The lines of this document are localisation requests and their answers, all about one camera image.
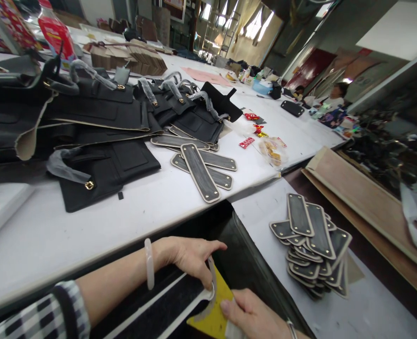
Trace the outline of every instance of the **bracelet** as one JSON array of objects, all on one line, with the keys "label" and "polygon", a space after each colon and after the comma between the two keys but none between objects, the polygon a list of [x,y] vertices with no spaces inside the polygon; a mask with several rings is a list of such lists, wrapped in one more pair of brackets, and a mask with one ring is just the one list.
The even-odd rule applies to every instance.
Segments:
[{"label": "bracelet", "polygon": [[149,238],[144,240],[144,248],[146,249],[147,288],[151,290],[155,284],[155,277],[153,271],[152,244]]},{"label": "bracelet", "polygon": [[287,325],[289,326],[290,334],[292,335],[292,339],[298,339],[297,332],[295,330],[295,326],[290,321],[290,319],[287,320]]}]

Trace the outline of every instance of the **blue container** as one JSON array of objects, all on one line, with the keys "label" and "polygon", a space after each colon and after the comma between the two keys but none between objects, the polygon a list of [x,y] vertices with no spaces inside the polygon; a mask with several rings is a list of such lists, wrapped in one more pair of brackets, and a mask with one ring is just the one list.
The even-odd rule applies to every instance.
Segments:
[{"label": "blue container", "polygon": [[260,80],[254,79],[254,83],[252,84],[252,89],[262,95],[267,95],[271,91],[271,87],[265,87],[260,83]]}]

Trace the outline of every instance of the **red bottle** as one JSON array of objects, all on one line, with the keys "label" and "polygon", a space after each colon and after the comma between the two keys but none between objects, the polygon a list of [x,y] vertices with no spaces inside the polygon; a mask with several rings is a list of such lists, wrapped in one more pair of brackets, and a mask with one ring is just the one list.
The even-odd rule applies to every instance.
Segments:
[{"label": "red bottle", "polygon": [[63,45],[61,68],[68,71],[70,63],[77,58],[71,34],[66,25],[56,17],[49,0],[39,0],[39,4],[42,7],[38,17],[39,27],[54,56],[61,50],[61,44]]}]

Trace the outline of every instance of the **hand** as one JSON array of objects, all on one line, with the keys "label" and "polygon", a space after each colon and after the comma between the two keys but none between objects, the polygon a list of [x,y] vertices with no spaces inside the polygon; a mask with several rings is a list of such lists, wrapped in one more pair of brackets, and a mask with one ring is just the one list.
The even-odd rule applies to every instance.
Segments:
[{"label": "hand", "polygon": [[223,242],[207,241],[204,239],[168,237],[171,251],[167,264],[175,264],[182,271],[201,280],[207,290],[212,289],[212,273],[205,261],[216,250],[226,250]]},{"label": "hand", "polygon": [[235,301],[223,300],[221,309],[226,318],[241,328],[249,339],[292,338],[287,323],[251,290],[232,290],[232,293]]}]

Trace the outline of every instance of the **candy wrapper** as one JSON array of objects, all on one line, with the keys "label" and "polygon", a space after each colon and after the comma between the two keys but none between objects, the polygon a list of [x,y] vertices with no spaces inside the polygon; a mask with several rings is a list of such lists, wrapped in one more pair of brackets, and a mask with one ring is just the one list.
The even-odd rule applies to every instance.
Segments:
[{"label": "candy wrapper", "polygon": [[245,117],[248,120],[257,120],[260,118],[258,115],[255,115],[254,113],[245,113]]},{"label": "candy wrapper", "polygon": [[256,131],[254,133],[259,134],[260,132],[262,132],[263,126],[256,125],[256,124],[254,124],[253,126],[256,128]]},{"label": "candy wrapper", "polygon": [[278,137],[265,137],[259,141],[260,153],[277,170],[289,161],[287,145]]},{"label": "candy wrapper", "polygon": [[254,139],[254,138],[248,138],[248,139],[246,139],[245,141],[240,142],[240,143],[239,143],[239,145],[240,145],[240,147],[242,147],[242,148],[246,149],[246,147],[248,147],[248,146],[249,146],[250,144],[252,144],[254,141],[255,141],[255,139]]}]

